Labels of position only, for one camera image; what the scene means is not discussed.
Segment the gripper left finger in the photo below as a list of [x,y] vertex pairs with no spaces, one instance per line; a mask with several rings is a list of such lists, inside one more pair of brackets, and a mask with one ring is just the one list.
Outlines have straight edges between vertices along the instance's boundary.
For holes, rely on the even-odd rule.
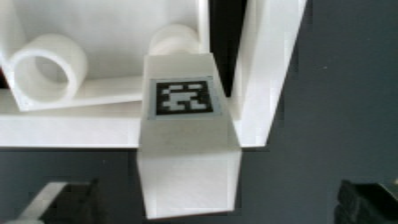
[[97,180],[49,182],[10,224],[100,224]]

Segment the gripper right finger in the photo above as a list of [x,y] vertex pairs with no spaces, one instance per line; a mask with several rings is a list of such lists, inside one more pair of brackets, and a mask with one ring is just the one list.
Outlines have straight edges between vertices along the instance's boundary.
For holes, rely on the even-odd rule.
[[398,184],[340,181],[333,224],[398,224]]

